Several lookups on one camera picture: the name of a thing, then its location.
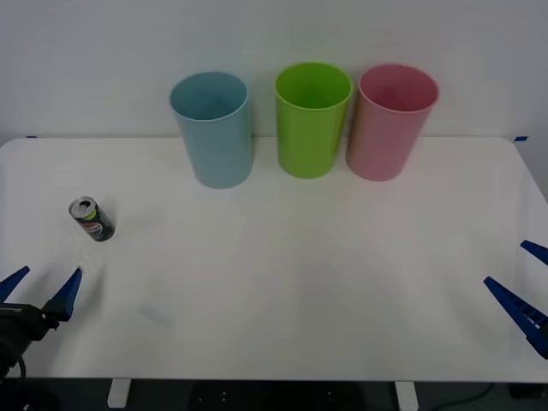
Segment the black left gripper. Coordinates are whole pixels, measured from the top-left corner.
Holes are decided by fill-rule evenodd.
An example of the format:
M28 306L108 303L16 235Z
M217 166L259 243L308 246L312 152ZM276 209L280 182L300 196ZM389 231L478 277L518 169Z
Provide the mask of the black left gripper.
M0 302L5 302L17 285L30 271L24 266L0 282ZM41 341L59 322L68 322L74 311L76 296L82 280L82 269L77 268L67 282L49 299L42 311L28 304L1 304L1 338L12 343Z

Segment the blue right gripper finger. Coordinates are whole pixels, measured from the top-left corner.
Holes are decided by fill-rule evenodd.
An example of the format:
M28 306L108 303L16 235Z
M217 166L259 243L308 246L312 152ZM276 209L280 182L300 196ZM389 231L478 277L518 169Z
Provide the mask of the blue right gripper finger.
M548 248L540 246L531 241L523 241L520 247L540 260L544 265L548 265Z
M547 316L491 277L485 286L512 318L534 350L547 359Z

